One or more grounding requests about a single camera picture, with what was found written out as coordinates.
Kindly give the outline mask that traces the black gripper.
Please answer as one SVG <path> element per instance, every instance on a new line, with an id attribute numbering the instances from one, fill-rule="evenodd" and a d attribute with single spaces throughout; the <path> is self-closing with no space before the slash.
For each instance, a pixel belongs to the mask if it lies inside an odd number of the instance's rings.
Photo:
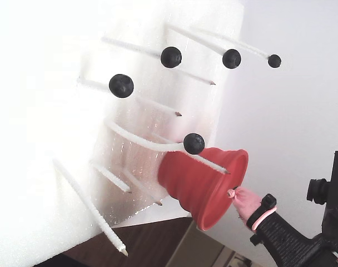
<path id="1" fill-rule="evenodd" d="M 338 233 L 320 233 L 309 239 L 277 213 L 277 200 L 259 197 L 243 187 L 229 189 L 228 197 L 243 224 L 254 235 L 254 245 L 262 243 L 277 266 L 338 266 Z"/>

